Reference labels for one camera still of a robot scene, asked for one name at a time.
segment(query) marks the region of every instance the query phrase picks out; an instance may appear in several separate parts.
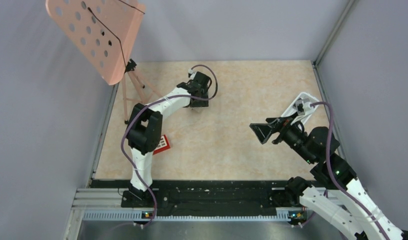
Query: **black wire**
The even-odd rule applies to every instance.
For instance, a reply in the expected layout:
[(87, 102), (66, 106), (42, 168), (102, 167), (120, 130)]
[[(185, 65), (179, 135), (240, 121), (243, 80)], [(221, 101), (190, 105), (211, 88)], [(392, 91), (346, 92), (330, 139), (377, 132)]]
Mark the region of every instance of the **black wire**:
[(204, 64), (197, 64), (197, 65), (193, 66), (191, 69), (194, 70), (194, 68), (196, 68), (196, 67), (203, 67), (203, 68), (209, 70), (210, 73), (213, 75), (213, 78), (214, 78), (214, 81), (215, 81), (215, 83), (216, 83), (216, 86), (215, 86), (215, 90), (214, 90), (213, 96), (211, 96), (211, 97), (209, 98), (209, 100), (210, 100), (210, 99), (213, 99), (214, 97), (216, 97), (216, 94), (217, 94), (218, 89), (219, 89), (219, 84), (218, 84), (218, 81), (217, 81), (217, 77), (216, 77), (215, 72), (214, 72), (210, 67), (208, 67), (207, 65), (204, 65)]
[(94, 14), (94, 12), (92, 12), (92, 10), (91, 10), (90, 7), (88, 7), (87, 9), (88, 9), (89, 12), (96, 18), (96, 20), (98, 20), (98, 22), (100, 22), (100, 23), (101, 23), (111, 34), (113, 34), (114, 37), (118, 40), (118, 43), (120, 43), (121, 56), (123, 57), (124, 67), (127, 67), (128, 65), (126, 64), (125, 53), (123, 52), (122, 41), (120, 40), (120, 38), (119, 38), (114, 32), (112, 32), (112, 31)]
[(136, 10), (138, 10), (139, 12), (141, 12), (141, 13), (143, 13), (143, 14), (145, 15), (145, 12), (139, 10), (137, 7), (132, 6), (132, 5), (129, 5), (128, 3), (126, 3), (126, 2), (124, 2), (124, 1), (122, 1), (122, 0), (117, 0), (117, 1), (121, 2), (122, 4), (126, 4), (126, 5), (128, 5), (129, 7), (133, 8), (133, 9), (136, 9)]
[(301, 133), (303, 134), (304, 133), (304, 125), (303, 125), (303, 123), (301, 121), (298, 121), (298, 124), (300, 125)]
[[(137, 195), (135, 195), (133, 192), (131, 192), (131, 191), (128, 191), (130, 194), (132, 194), (133, 196), (135, 196), (135, 197), (137, 197), (139, 200), (142, 200), (142, 198), (140, 198), (140, 197), (138, 197)], [(120, 195), (120, 196), (122, 196), (123, 197), (123, 195), (122, 194), (120, 194), (120, 188), (117, 188), (117, 193)]]
[(210, 78), (210, 84), (207, 87), (207, 92), (209, 91), (210, 87), (212, 86), (212, 83), (213, 83), (212, 78)]

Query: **metal frame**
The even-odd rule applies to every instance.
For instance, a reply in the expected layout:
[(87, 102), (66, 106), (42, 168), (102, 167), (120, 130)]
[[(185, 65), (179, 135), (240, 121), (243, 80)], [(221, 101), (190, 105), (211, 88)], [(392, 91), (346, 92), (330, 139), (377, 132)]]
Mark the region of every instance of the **metal frame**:
[[(152, 208), (122, 208), (121, 193), (127, 188), (79, 188), (74, 196), (70, 217), (66, 226), (64, 239), (76, 240), (80, 233), (82, 221), (132, 221), (146, 222), (142, 213), (150, 212)], [(316, 187), (319, 194), (325, 192), (324, 187)], [(341, 202), (333, 194), (329, 200), (334, 204)], [(301, 207), (277, 207), (275, 216), (245, 216), (245, 217), (195, 217), (195, 216), (156, 216), (158, 222), (287, 222), (290, 212), (301, 211)]]
[[(340, 17), (338, 18), (338, 21), (336, 22), (334, 28), (332, 29), (331, 34), (329, 35), (328, 39), (326, 40), (325, 44), (323, 45), (323, 48), (321, 49), (320, 53), (318, 54), (316, 60), (312, 63), (313, 66), (313, 71), (314, 75), (320, 90), (320, 94), (322, 96), (322, 99), (324, 101), (329, 102), (329, 96), (327, 95), (325, 91), (325, 86), (323, 84), (323, 81), (321, 80), (320, 74), (319, 74), (319, 66), (321, 62), (324, 60), (324, 57), (326, 55), (326, 52), (329, 50), (330, 46), (333, 44), (335, 41), (337, 35), (342, 29), (342, 26), (344, 22), (347, 20), (347, 18), (350, 15), (350, 12), (355, 8), (356, 3), (359, 0), (349, 0), (344, 11), (341, 13)], [(95, 172), (98, 167), (99, 159), (101, 156), (101, 150), (103, 147), (103, 143), (105, 140), (108, 124), (110, 121), (110, 116), (111, 112), (113, 109), (114, 101), (116, 98), (116, 93), (118, 90), (118, 85), (115, 85), (113, 87), (113, 90), (111, 92), (111, 96), (108, 101), (108, 107), (106, 111), (106, 115), (104, 118), (103, 126), (101, 129), (100, 133), (100, 139), (97, 143), (96, 151), (95, 151), (95, 156), (94, 156), (94, 161), (92, 165), (92, 171), (90, 174), (90, 179), (95, 177)], [(341, 142), (341, 131), (338, 129), (337, 126), (334, 128), (334, 134), (338, 138), (338, 140)], [(345, 153), (344, 150), (340, 147), (338, 149), (338, 154), (345, 158)], [(83, 218), (86, 216), (85, 219), (88, 221), (136, 221), (136, 220), (141, 220), (139, 219), (139, 213), (142, 211), (150, 211), (152, 210), (151, 208), (134, 208), (134, 209), (126, 209), (126, 208), (121, 208), (121, 202), (122, 202), (122, 196), (120, 195), (119, 191), (125, 191), (126, 188), (106, 188), (106, 189), (101, 189), (101, 188), (84, 188), (84, 189), (78, 189), (75, 195), (75, 198), (73, 200), (73, 205), (72, 209), (70, 212), (70, 217), (67, 222), (66, 226), (66, 231), (64, 234), (64, 239), (65, 240), (75, 240), (78, 237), (78, 234), (80, 232), (81, 228), (81, 223)], [(318, 187), (317, 190), (322, 194), (325, 189), (322, 187)], [(335, 204), (340, 205), (341, 202), (334, 196), (329, 197), (331, 201), (333, 201)], [(298, 211), (298, 208), (294, 207), (280, 207), (279, 209), (277, 208), (276, 210), (279, 210), (281, 213), (280, 216), (282, 217), (282, 214), (285, 213), (286, 211)], [(286, 219), (282, 219), (281, 217), (278, 216), (278, 221), (285, 221)], [(155, 221), (198, 221), (198, 219), (195, 219), (191, 217), (190, 219), (188, 217), (173, 217), (173, 218), (162, 218), (162, 217), (156, 217)], [(205, 219), (205, 221), (226, 221), (227, 219), (224, 218), (214, 218), (214, 217), (209, 217)], [(260, 217), (256, 216), (254, 218), (238, 218), (237, 221), (274, 221), (276, 220), (274, 217)]]
[(114, 102), (116, 101), (116, 95), (117, 95), (118, 88), (119, 88), (119, 83), (117, 83), (116, 85), (112, 87), (111, 95), (110, 95), (110, 98), (108, 99), (107, 110), (105, 111), (105, 118), (102, 123), (102, 128), (99, 134), (98, 143), (96, 144), (96, 147), (95, 147), (95, 155), (93, 158), (92, 170), (89, 174), (89, 179), (88, 179), (88, 183), (86, 184), (86, 187), (89, 187), (90, 180), (95, 178), (95, 173), (97, 172), (98, 163), (101, 157), (101, 151), (103, 150), (104, 140), (106, 139), (107, 129), (110, 123), (111, 113), (113, 111)]

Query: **perforated plate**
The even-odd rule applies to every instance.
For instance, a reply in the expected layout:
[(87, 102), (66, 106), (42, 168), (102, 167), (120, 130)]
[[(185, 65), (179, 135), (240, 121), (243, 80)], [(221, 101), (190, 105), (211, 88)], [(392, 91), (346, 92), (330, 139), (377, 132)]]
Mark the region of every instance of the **perforated plate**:
[(45, 4), (49, 16), (109, 85), (122, 80), (146, 9), (136, 0), (124, 1), (137, 9), (118, 0), (46, 0)]
[[(140, 210), (86, 210), (84, 221), (149, 221), (142, 218)], [(154, 221), (191, 221), (191, 222), (260, 222), (260, 221), (290, 221), (288, 210), (278, 210), (276, 216), (156, 216)]]

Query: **black bracket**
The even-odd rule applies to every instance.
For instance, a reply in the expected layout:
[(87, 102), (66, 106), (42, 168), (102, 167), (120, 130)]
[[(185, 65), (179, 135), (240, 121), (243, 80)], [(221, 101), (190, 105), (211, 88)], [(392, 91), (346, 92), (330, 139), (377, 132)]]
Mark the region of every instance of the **black bracket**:
[[(209, 87), (208, 84), (211, 82), (211, 78), (205, 75), (202, 72), (197, 71), (195, 73), (195, 77), (188, 82), (181, 82), (176, 87), (182, 88), (188, 91), (192, 96), (208, 99), (209, 98)], [(209, 101), (208, 100), (197, 100), (192, 99), (189, 102), (187, 107), (190, 108), (201, 108), (201, 107), (208, 107)]]
[(402, 236), (402, 238), (403, 238), (403, 240), (408, 240), (408, 231), (406, 231), (406, 230), (402, 230), (402, 234), (401, 234), (401, 236)]
[[(134, 117), (138, 115), (144, 107), (145, 106), (141, 103), (133, 107), (128, 125), (131, 124)], [(146, 121), (148, 121), (147, 126), (142, 124)], [(146, 109), (132, 125), (132, 128), (126, 136), (129, 146), (139, 150), (142, 155), (154, 151), (160, 142), (162, 125), (163, 115), (159, 111), (153, 111), (149, 108)]]
[(125, 73), (130, 72), (130, 71), (135, 71), (135, 68), (137, 67), (137, 63), (131, 59), (127, 62), (126, 69), (124, 70)]
[(301, 206), (300, 196), (303, 196), (304, 190), (311, 186), (312, 185), (307, 180), (300, 176), (291, 177), (285, 186), (285, 194), (288, 197), (290, 204), (295, 207)]
[[(292, 207), (283, 188), (286, 181), (171, 181), (150, 186), (159, 216), (275, 216), (277, 207)], [(152, 208), (148, 191), (123, 192), (122, 208)]]

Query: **metal floor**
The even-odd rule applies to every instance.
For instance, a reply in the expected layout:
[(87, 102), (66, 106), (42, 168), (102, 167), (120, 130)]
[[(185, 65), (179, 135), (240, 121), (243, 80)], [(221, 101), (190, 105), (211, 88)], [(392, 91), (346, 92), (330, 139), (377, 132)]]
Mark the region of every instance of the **metal floor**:
[(154, 222), (141, 230), (129, 222), (83, 221), (77, 240), (340, 240), (324, 219), (315, 216), (305, 227), (286, 222)]

